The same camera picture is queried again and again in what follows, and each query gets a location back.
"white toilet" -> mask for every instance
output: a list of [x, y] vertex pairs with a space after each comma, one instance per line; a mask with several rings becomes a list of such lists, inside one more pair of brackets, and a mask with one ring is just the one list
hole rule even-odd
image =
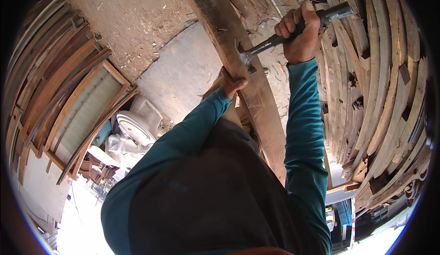
[[140, 145], [148, 145], [157, 138], [160, 112], [143, 96], [135, 96], [129, 111], [120, 111], [116, 118], [121, 129]]

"dirt floor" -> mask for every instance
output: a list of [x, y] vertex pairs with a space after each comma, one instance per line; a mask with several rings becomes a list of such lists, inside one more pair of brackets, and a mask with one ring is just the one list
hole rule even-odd
[[66, 0], [90, 24], [110, 62], [131, 83], [158, 59], [159, 49], [195, 18], [186, 0]]

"man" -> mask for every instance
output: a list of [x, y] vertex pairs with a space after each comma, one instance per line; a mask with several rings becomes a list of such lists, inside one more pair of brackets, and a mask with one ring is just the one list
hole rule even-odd
[[304, 32], [284, 45], [291, 93], [285, 188], [232, 103], [247, 81], [233, 83], [222, 68], [200, 105], [109, 192], [101, 220], [115, 254], [330, 254], [314, 60], [321, 37], [311, 2], [275, 32], [288, 38], [301, 17]]

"yellow vehicle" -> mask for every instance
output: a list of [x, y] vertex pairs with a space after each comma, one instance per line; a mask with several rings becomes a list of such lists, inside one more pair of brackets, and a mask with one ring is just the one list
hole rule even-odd
[[333, 231], [335, 221], [336, 221], [336, 219], [334, 217], [334, 210], [331, 206], [329, 206], [326, 208], [326, 223], [327, 223], [327, 226], [328, 226], [330, 232]]

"lumber pile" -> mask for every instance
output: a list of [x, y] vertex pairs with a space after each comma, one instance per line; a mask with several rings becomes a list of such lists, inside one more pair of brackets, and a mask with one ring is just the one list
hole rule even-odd
[[[23, 184], [29, 153], [46, 154], [73, 179], [94, 135], [121, 101], [136, 93], [107, 61], [88, 24], [64, 0], [53, 0], [18, 39], [8, 64], [3, 110], [6, 153]], [[120, 98], [128, 93], [128, 99]]]
[[316, 8], [345, 1], [355, 15], [327, 28], [317, 61], [327, 86], [326, 141], [345, 180], [357, 182], [346, 191], [356, 190], [360, 216], [426, 172], [428, 61], [403, 0], [325, 0]]

